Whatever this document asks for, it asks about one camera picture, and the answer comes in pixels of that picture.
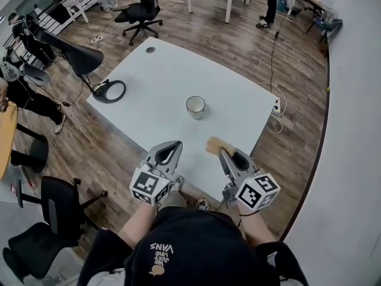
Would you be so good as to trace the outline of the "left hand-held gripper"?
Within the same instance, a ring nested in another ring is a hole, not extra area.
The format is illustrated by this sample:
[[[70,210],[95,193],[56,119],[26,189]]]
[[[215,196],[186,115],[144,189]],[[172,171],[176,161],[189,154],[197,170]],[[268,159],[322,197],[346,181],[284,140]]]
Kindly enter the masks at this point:
[[[129,186],[132,196],[151,206],[159,203],[173,183],[182,149],[181,141],[167,141],[152,147],[135,169]]]

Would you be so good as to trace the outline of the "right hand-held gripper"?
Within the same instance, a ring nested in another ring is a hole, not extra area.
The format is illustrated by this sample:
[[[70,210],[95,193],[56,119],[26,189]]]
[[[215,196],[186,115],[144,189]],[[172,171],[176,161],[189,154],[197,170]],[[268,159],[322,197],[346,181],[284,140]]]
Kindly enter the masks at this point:
[[[218,159],[231,183],[222,192],[227,207],[237,206],[240,202],[250,212],[257,212],[269,206],[280,192],[281,188],[274,177],[269,173],[255,173],[252,158],[240,149],[235,149],[231,155],[225,148],[221,148]],[[235,176],[246,177],[237,185]]]

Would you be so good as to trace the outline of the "yellow sponge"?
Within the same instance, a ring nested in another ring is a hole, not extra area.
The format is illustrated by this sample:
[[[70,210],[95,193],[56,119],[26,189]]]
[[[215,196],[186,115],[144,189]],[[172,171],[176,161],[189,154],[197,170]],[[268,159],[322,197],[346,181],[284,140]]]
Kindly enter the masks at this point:
[[[236,152],[234,146],[216,136],[208,138],[205,150],[215,156],[218,156],[220,150],[225,150],[230,156],[233,156]]]

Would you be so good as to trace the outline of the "white cup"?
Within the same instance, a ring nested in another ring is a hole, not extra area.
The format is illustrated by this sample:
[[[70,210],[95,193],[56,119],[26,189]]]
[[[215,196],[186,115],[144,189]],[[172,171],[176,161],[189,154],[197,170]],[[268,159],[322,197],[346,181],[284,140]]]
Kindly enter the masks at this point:
[[[198,120],[202,117],[205,111],[205,100],[197,95],[191,96],[186,101],[186,109],[191,118]]]

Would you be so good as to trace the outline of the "person's left forearm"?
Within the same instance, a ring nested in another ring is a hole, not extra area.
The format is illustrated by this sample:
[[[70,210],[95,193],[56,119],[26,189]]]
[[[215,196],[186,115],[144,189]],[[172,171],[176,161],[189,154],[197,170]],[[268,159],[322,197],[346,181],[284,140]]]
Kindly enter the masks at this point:
[[[155,215],[157,206],[141,203],[130,219],[118,232],[118,236],[131,248],[135,248],[138,242],[147,235]]]

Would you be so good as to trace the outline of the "person's right forearm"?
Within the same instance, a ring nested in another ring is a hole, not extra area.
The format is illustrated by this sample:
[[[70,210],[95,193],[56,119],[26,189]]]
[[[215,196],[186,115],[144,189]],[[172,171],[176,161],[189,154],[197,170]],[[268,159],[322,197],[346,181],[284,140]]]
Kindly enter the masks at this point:
[[[239,214],[248,214],[252,213],[245,206],[239,204]],[[248,217],[240,217],[241,225],[246,236],[247,242],[249,242],[254,247],[275,242],[276,239],[273,234],[268,229],[265,221],[261,217],[260,213],[254,214]]]

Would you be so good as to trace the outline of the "person's left shoe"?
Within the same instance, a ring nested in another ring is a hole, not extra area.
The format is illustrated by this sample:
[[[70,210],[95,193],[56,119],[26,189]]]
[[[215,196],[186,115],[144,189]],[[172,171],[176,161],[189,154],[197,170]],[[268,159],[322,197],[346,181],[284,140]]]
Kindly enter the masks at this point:
[[[183,184],[184,178],[182,176],[177,176],[170,187],[170,192],[180,191],[182,189]]]

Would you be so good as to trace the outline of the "person's olive trousers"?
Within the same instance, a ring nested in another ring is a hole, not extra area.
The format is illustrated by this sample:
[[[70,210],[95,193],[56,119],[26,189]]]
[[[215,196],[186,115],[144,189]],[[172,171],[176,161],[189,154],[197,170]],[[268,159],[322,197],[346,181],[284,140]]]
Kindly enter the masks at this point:
[[[160,203],[158,210],[166,207],[186,207],[187,202],[180,191],[170,191],[166,198]]]

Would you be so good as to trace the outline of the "person's black shirt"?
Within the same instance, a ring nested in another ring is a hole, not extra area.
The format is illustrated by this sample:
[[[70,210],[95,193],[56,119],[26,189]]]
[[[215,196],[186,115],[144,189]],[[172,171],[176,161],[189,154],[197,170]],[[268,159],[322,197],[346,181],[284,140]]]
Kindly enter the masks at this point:
[[[278,241],[250,245],[222,213],[166,207],[131,246],[102,228],[77,286],[309,286]]]

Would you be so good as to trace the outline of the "black desk lamp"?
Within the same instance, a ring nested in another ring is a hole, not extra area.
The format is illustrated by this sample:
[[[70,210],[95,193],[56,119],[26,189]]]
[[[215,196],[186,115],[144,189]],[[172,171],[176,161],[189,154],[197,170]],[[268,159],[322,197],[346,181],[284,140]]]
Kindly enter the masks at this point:
[[[38,41],[47,43],[63,53],[74,74],[88,87],[96,101],[112,104],[124,97],[127,88],[126,84],[121,80],[106,79],[94,86],[89,82],[88,74],[96,70],[104,60],[104,55],[101,51],[68,42],[42,27],[38,27],[34,31],[33,36]],[[116,98],[108,98],[108,91],[116,85],[122,87],[121,94]]]

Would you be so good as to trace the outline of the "black office chair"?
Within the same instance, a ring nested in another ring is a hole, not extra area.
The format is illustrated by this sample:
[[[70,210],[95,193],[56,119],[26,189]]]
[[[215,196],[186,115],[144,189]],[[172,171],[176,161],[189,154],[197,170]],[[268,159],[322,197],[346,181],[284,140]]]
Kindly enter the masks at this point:
[[[144,30],[151,32],[154,38],[158,38],[158,32],[150,28],[150,26],[156,23],[160,26],[163,25],[162,20],[155,19],[160,10],[161,9],[157,0],[140,0],[140,2],[113,9],[113,12],[119,12],[114,21],[116,23],[136,23],[136,25],[130,26],[122,31],[123,36],[125,36],[128,31],[135,31],[129,40],[129,45],[132,46],[134,44],[133,41],[135,37],[139,32]]]
[[[98,226],[85,214],[85,209],[102,197],[106,190],[81,204],[78,186],[81,180],[72,183],[51,176],[44,176],[40,186],[40,197],[29,195],[22,189],[21,181],[15,185],[18,205],[28,201],[41,205],[43,222],[32,225],[20,235],[8,240],[2,251],[5,263],[20,282],[28,276],[42,279],[48,273],[57,254],[64,248],[79,245],[83,234],[81,226],[86,224],[97,230]]]

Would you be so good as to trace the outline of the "grey oval device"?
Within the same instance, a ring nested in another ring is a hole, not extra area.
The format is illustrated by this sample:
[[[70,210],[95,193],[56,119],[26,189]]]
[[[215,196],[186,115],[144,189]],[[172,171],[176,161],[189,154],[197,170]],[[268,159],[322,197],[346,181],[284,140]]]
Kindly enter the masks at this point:
[[[23,79],[32,85],[36,86],[47,86],[51,83],[50,75],[33,65],[24,63],[21,67],[21,71],[23,73]]]

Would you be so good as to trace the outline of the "blue chair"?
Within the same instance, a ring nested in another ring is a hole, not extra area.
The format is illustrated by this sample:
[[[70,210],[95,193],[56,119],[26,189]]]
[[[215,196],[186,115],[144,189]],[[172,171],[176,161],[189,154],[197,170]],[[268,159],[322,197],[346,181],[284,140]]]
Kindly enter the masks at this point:
[[[305,32],[306,34],[312,29],[313,26],[318,26],[321,29],[321,38],[319,43],[327,39],[329,33],[335,32],[343,25],[343,20],[336,17],[334,11],[325,11],[320,17],[315,17],[311,26]]]

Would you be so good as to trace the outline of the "white slatted rack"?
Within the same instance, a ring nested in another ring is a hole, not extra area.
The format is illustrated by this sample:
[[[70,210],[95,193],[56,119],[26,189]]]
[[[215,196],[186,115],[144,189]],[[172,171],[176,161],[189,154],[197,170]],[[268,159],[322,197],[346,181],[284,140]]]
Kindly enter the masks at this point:
[[[56,0],[45,9],[40,9],[35,5],[31,15],[41,27],[59,35],[79,18],[88,24],[86,11],[97,5],[98,2],[99,0]]]

